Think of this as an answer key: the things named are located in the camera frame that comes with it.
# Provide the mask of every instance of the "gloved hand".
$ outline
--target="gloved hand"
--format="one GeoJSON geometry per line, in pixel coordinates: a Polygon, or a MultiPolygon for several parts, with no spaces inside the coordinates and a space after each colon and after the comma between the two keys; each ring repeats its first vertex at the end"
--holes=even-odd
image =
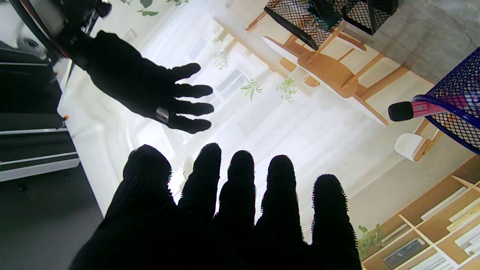
{"type": "Polygon", "coordinates": [[[132,152],[105,220],[77,254],[75,269],[361,270],[346,198],[333,175],[314,185],[313,244],[302,238],[295,172],[272,159],[262,216],[254,225],[252,156],[237,152],[214,216],[221,150],[205,146],[175,205],[166,158],[150,146],[132,152]]]}
{"type": "Polygon", "coordinates": [[[176,84],[199,72],[200,65],[192,63],[173,69],[158,66],[143,58],[116,34],[103,31],[95,38],[81,36],[74,43],[74,49],[86,62],[82,68],[90,75],[92,82],[132,112],[191,134],[211,127],[207,120],[192,120],[176,115],[201,116],[214,111],[214,107],[208,103],[176,99],[201,98],[213,93],[209,86],[176,84]],[[157,116],[157,108],[168,115],[168,120],[157,116]]]}

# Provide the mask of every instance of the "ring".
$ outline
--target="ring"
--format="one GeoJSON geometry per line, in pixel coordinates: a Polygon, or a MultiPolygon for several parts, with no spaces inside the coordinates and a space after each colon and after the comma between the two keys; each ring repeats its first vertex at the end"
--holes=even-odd
{"type": "Polygon", "coordinates": [[[168,110],[162,108],[162,107],[157,107],[156,109],[156,117],[163,123],[167,124],[168,123],[168,117],[170,113],[168,110]]]}

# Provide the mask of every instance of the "gray floor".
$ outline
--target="gray floor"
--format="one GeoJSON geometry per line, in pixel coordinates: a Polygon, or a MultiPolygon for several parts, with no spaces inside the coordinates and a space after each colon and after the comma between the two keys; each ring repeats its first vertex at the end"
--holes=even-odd
{"type": "Polygon", "coordinates": [[[480,47],[480,0],[399,0],[373,36],[345,32],[436,84],[480,47]]]}

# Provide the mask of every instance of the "book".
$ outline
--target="book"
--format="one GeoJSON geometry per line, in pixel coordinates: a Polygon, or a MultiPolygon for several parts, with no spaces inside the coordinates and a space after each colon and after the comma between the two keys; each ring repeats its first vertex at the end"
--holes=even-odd
{"type": "Polygon", "coordinates": [[[452,195],[450,195],[450,197],[446,198],[445,200],[443,200],[441,203],[439,203],[437,206],[435,206],[434,208],[432,208],[430,211],[426,212],[425,214],[423,214],[423,216],[421,217],[422,220],[427,220],[429,218],[431,218],[433,215],[435,215],[436,213],[440,212],[442,209],[444,209],[445,207],[447,207],[448,205],[450,205],[451,203],[453,203],[454,201],[456,201],[458,198],[460,198],[460,196],[467,192],[467,188],[466,187],[461,187],[460,189],[458,189],[455,193],[453,193],[452,195]]]}
{"type": "Polygon", "coordinates": [[[478,234],[480,234],[480,224],[472,228],[470,231],[459,237],[455,240],[455,244],[457,244],[460,248],[465,249],[471,246],[469,242],[472,238],[475,238],[478,234]]]}
{"type": "Polygon", "coordinates": [[[421,263],[412,267],[410,270],[431,270],[443,264],[446,261],[447,260],[444,257],[442,257],[440,253],[435,253],[432,256],[423,260],[421,263]]]}
{"type": "Polygon", "coordinates": [[[400,235],[404,234],[406,231],[408,231],[410,227],[406,224],[403,224],[400,226],[398,229],[394,230],[391,234],[385,236],[382,240],[380,240],[380,244],[382,246],[388,245],[391,241],[395,240],[397,237],[400,235]]]}
{"type": "Polygon", "coordinates": [[[472,210],[471,212],[467,212],[459,220],[457,220],[454,223],[448,225],[447,230],[449,232],[453,232],[454,230],[463,227],[464,224],[467,224],[470,221],[476,219],[478,216],[480,216],[480,205],[479,205],[479,209],[472,210]]]}
{"type": "Polygon", "coordinates": [[[425,242],[421,240],[420,237],[417,237],[384,258],[384,262],[390,269],[393,270],[424,249],[425,242]]]}
{"type": "Polygon", "coordinates": [[[455,221],[459,220],[462,216],[464,216],[466,213],[469,213],[474,209],[480,209],[480,204],[479,203],[480,203],[480,197],[478,199],[474,200],[469,205],[465,206],[465,208],[460,210],[457,214],[453,215],[448,220],[450,220],[452,223],[454,223],[455,221]]]}
{"type": "Polygon", "coordinates": [[[472,244],[471,246],[465,248],[464,250],[469,256],[475,255],[475,253],[480,251],[480,242],[472,244]]]}

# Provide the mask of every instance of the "window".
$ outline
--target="window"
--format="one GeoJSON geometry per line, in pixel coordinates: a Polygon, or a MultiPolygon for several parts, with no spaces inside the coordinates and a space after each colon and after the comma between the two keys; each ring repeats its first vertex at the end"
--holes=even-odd
{"type": "Polygon", "coordinates": [[[221,82],[216,90],[220,100],[223,102],[228,99],[235,91],[240,89],[247,81],[247,77],[238,69],[235,69],[227,78],[221,82]]]}
{"type": "Polygon", "coordinates": [[[208,42],[207,40],[205,39],[205,37],[203,36],[200,36],[198,38],[198,40],[195,42],[195,44],[193,45],[193,48],[190,50],[190,52],[187,54],[187,57],[191,60],[191,61],[195,61],[197,60],[200,55],[202,54],[202,52],[205,50],[205,48],[207,47],[208,45],[208,42]]]}

